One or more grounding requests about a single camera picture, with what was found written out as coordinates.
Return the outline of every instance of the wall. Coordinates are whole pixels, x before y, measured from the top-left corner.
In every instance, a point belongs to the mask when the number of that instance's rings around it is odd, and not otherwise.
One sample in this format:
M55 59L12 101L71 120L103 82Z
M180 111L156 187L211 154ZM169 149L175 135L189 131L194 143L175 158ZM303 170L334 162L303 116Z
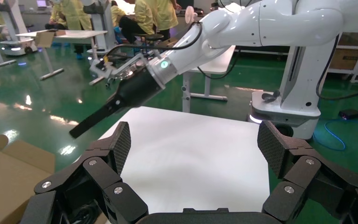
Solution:
M36 0L18 0L19 5L24 5L25 10L29 10L29 8L34 8L36 10L38 5L36 4Z

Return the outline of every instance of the blue cable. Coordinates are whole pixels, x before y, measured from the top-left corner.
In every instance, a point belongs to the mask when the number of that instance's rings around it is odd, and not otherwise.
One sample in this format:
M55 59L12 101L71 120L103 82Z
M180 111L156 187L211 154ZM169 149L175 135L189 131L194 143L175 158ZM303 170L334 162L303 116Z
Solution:
M327 131L328 133L330 133L334 138L336 138L339 142L341 142L341 144L343 145L343 148L342 148L342 149L332 148L332 147L330 147L330 146L328 146L328 145L325 145L325 144L321 143L321 142L317 139L315 133L313 133L313 137L314 137L315 141L316 141L318 144L320 144L320 145L322 145L322 146L324 146L324 147L326 147L326 148L328 148L328 149L342 152L342 151L345 151L345 149L346 149L345 142L344 142L342 139L340 139L338 136L336 136L336 135L327 127L328 124L333 123L333 122L336 122L336 121L344 121L344 122L350 122L350 123L357 123L357 124L358 124L358 120L332 119L332 120L328 120L328 121L324 124L324 128L326 129L326 131Z

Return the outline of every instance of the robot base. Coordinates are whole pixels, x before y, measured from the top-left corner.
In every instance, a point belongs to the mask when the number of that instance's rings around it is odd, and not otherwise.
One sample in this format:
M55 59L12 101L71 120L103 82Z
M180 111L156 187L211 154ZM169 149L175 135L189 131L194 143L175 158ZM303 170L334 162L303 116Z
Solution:
M263 93L265 92L255 91L252 93L249 121L261 123L262 120L270 120L284 135L304 140L312 138L320 117L318 108L312 112L285 110L281 108L281 97L274 102L266 103L262 99Z
M2 41L2 51L8 56L21 56L38 50L33 39L24 41Z

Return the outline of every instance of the power adapter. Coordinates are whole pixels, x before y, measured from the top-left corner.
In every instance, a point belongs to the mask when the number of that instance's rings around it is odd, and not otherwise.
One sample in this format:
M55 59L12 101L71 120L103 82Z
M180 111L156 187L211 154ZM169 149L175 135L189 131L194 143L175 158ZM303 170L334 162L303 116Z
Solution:
M358 118L358 111L355 109L347 109L340 111L338 115L344 120L351 120Z

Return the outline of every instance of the black cable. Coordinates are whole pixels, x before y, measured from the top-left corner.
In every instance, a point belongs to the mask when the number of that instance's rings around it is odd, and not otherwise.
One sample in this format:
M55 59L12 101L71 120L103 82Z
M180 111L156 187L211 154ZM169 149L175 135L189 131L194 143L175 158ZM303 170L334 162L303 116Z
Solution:
M316 85L316 95L317 95L319 98L321 98L321 99L325 99L325 100L342 100L342 99L348 99L348 98L352 98L352 97L357 97L357 96L358 96L358 92L357 92L357 93L350 94L350 95L343 96L343 97L330 98L330 97L324 97L324 96L322 96L322 95L319 93L320 83L322 82L323 76L326 74L326 71L327 71L327 69L329 68L330 62L331 62L331 60L333 59L334 52L336 51L336 47L337 47L337 44L338 44L338 40L339 40L339 35L337 35L337 37L336 37L336 40L335 40L335 42L334 42L333 51L331 51L331 54L330 54L329 60L328 60L328 62L327 62L327 64L326 64L326 67L324 68L323 73L322 73L322 75L320 76L320 79L319 79L319 81L317 82L317 85Z
M238 48L237 56L235 56L235 59L234 59L233 64L231 65L231 68L230 68L224 75L222 75L222 76L220 76L220 77L210 77L210 76L208 76L207 74L205 74L204 71L201 70L201 68L197 67L197 69L198 69L205 77L208 77L208 78L214 79L214 80L216 80L216 79L222 79L222 78L226 77L226 76L233 70L235 64L236 64L237 61L238 61L238 58L240 57L240 53L241 53L241 46L239 46L239 48Z
M230 10L228 10L228 9L226 8L226 6L223 4L223 2L221 2L221 0L219 0L219 1L220 1L220 4L221 4L227 11L231 12Z
M110 50L108 53L106 53L106 55L110 55L113 52L115 52L117 49L120 49L120 48L156 49L156 50L182 50L182 49L186 49L188 47L191 47L193 44L195 44L196 41L200 38L201 33L202 33L202 22L194 21L194 22L191 23L190 27L192 27L194 24L197 24L199 26L200 30L198 31L198 34L195 37L195 39L192 40L190 43L184 45L184 46L167 48L167 47L157 47L157 46L139 46L139 45L134 45L134 44L120 44L120 45L117 45L114 48L112 48L112 50Z
M252 0L249 0L249 2L247 3L247 5L245 6L245 8L248 7L251 2L252 2Z

